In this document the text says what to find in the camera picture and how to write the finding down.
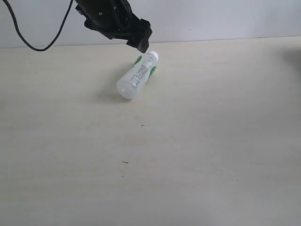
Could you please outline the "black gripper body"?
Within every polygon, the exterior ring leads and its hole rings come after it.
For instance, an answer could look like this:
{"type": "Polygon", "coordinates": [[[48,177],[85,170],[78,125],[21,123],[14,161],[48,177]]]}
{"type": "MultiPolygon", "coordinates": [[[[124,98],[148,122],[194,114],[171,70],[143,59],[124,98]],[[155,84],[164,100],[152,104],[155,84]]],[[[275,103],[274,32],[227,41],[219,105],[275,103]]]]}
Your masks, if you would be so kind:
{"type": "Polygon", "coordinates": [[[76,10],[86,18],[86,28],[110,40],[126,40],[127,45],[146,53],[151,24],[139,19],[127,0],[77,0],[76,3],[76,10]]]}

